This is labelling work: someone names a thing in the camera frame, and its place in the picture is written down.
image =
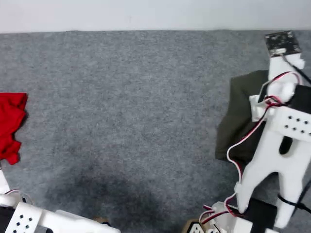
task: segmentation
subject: white wall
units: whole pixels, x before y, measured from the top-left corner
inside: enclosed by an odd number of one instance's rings
[[[311,0],[0,0],[0,33],[311,29],[310,13]]]

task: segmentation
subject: dark green cloth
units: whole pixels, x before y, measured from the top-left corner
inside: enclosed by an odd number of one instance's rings
[[[237,143],[255,125],[252,122],[248,97],[257,95],[268,80],[267,70],[258,70],[230,80],[230,101],[228,111],[218,127],[215,157],[226,160],[228,148]],[[245,142],[230,151],[230,158],[243,162],[252,160],[262,134],[262,124]]]

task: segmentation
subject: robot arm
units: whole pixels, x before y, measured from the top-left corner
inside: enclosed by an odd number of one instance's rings
[[[34,233],[38,226],[53,233],[120,233],[108,225],[62,210],[55,213],[23,202],[20,194],[10,194],[10,188],[0,169],[0,213],[5,210],[7,223],[1,221],[5,233]]]

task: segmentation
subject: black cable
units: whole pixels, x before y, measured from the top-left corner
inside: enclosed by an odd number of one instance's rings
[[[216,229],[218,230],[218,233],[221,233],[221,231],[220,231],[219,228],[216,226],[216,224],[214,224],[214,226],[215,226]]]
[[[308,181],[308,183],[306,184],[306,186],[303,188],[301,194],[300,194],[300,197],[298,199],[298,203],[301,203],[301,201],[303,200],[303,198],[305,197],[307,191],[311,188],[311,180]]]
[[[309,209],[307,206],[305,206],[305,204],[300,203],[300,202],[298,202],[298,203],[291,202],[291,201],[286,200],[285,198],[283,198],[280,194],[278,194],[277,197],[278,197],[282,202],[284,202],[284,203],[286,203],[286,204],[288,204],[288,205],[294,206],[294,207],[295,207],[295,210],[298,208],[298,209],[301,209],[301,210],[305,210],[305,211],[307,211],[308,213],[311,214],[311,209]]]
[[[283,54],[281,54],[281,56],[287,64],[293,67],[294,70],[297,71],[297,73],[299,73],[309,84],[311,84],[311,79],[301,69],[299,69],[297,66],[294,66],[292,63],[290,63]]]
[[[308,183],[306,184],[306,186],[303,188],[303,190],[302,190],[302,192],[301,192],[301,194],[300,194],[300,196],[299,196],[299,199],[298,199],[298,202],[297,202],[297,203],[293,203],[293,202],[291,202],[291,201],[289,201],[289,200],[284,199],[280,194],[278,194],[277,197],[278,197],[282,202],[284,202],[284,203],[286,203],[286,204],[289,204],[289,205],[292,205],[292,206],[295,207],[292,216],[295,214],[295,212],[296,212],[297,209],[305,210],[305,211],[307,211],[309,214],[311,214],[311,209],[308,208],[305,204],[301,203],[301,201],[303,200],[303,198],[305,197],[307,191],[308,191],[310,188],[311,188],[311,180],[309,180]]]

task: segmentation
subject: white wire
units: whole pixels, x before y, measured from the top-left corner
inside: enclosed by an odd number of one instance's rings
[[[203,213],[201,213],[200,217],[199,217],[199,222],[201,223],[202,222],[202,218],[204,215],[207,215],[207,214],[213,214],[215,211],[213,210],[207,210],[207,211],[204,211]]]
[[[264,120],[265,120],[265,117],[263,117],[263,118],[258,122],[258,124],[256,125],[256,127],[255,127],[249,134],[247,134],[241,141],[239,141],[238,143],[232,145],[232,146],[229,147],[229,149],[227,150],[227,160],[230,161],[231,163],[233,163],[233,164],[235,165],[235,167],[237,168],[237,170],[238,170],[238,174],[239,174],[239,183],[241,183],[241,180],[242,180],[242,172],[241,172],[241,170],[240,170],[239,165],[238,165],[234,160],[232,160],[232,159],[230,158],[229,153],[230,153],[230,151],[231,151],[232,148],[234,148],[234,147],[236,147],[236,146],[242,144],[244,141],[246,141],[246,140],[259,128],[259,126],[262,124],[262,122],[263,122]],[[229,210],[228,207],[227,207],[227,202],[228,202],[228,200],[230,200],[231,198],[233,198],[236,194],[237,194],[237,192],[234,191],[234,193],[233,193],[230,197],[227,197],[227,198],[225,199],[225,201],[224,201],[224,206],[225,206],[225,208],[226,208],[226,210],[227,210],[228,212],[230,212],[230,210]]]
[[[24,193],[24,192],[21,192],[19,189],[13,189],[13,190],[10,190],[9,192],[7,192],[6,194],[7,195],[10,195],[12,193],[20,193],[21,196],[25,196],[27,197],[27,199],[30,201],[30,204],[33,205],[34,202],[33,200],[31,199],[30,195],[28,195],[27,193]]]
[[[297,79],[298,79],[298,84],[301,84],[301,83],[302,83],[299,74],[296,73],[296,72],[293,72],[293,71],[290,71],[290,72],[288,72],[288,73],[282,75],[282,76],[280,77],[280,79],[283,78],[284,76],[288,75],[288,74],[294,74],[294,75],[297,77]],[[271,79],[271,80],[269,80],[269,81],[266,81],[266,82],[261,86],[260,92],[259,92],[259,94],[258,94],[259,97],[261,96],[261,93],[262,93],[262,91],[263,91],[263,88],[264,88],[266,85],[268,85],[268,84],[270,84],[270,83],[272,83],[272,82],[274,82],[274,79]]]

